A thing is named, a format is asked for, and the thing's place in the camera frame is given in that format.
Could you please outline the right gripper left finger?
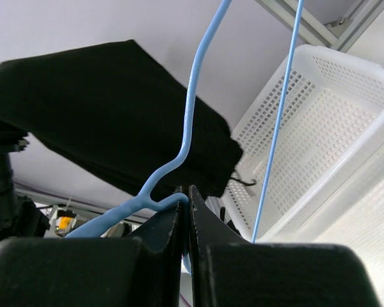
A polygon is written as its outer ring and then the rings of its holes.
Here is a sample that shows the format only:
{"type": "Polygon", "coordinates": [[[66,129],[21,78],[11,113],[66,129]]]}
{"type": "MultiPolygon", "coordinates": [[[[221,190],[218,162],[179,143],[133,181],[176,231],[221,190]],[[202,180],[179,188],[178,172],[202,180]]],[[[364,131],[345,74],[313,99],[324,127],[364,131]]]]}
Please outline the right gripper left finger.
{"type": "Polygon", "coordinates": [[[0,306],[178,306],[183,207],[120,238],[0,242],[0,306]]]}

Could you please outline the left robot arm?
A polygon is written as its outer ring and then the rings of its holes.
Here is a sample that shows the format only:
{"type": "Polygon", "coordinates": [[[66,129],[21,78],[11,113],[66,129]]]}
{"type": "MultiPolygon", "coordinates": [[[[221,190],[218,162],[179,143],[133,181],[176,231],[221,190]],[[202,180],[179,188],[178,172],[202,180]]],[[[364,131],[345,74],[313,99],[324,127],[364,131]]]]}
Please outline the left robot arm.
{"type": "Polygon", "coordinates": [[[0,121],[0,241],[10,237],[43,237],[49,219],[27,196],[15,192],[9,154],[27,147],[28,133],[0,121]]]}

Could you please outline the black trousers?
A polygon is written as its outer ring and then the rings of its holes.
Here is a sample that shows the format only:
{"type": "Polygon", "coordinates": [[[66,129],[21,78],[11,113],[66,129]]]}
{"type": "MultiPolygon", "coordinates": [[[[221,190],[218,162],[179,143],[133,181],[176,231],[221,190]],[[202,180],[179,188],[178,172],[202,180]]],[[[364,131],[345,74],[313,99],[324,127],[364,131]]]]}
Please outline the black trousers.
{"type": "Polygon", "coordinates": [[[134,40],[0,63],[0,121],[131,195],[178,154],[185,101],[134,40]]]}

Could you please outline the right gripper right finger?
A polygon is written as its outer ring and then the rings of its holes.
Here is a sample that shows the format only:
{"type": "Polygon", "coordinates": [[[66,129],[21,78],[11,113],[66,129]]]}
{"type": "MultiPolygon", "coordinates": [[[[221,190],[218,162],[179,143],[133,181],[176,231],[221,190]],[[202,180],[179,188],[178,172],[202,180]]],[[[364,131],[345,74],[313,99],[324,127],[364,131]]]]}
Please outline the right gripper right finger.
{"type": "Polygon", "coordinates": [[[346,246],[252,244],[189,188],[195,306],[379,306],[362,261],[346,246]]]}

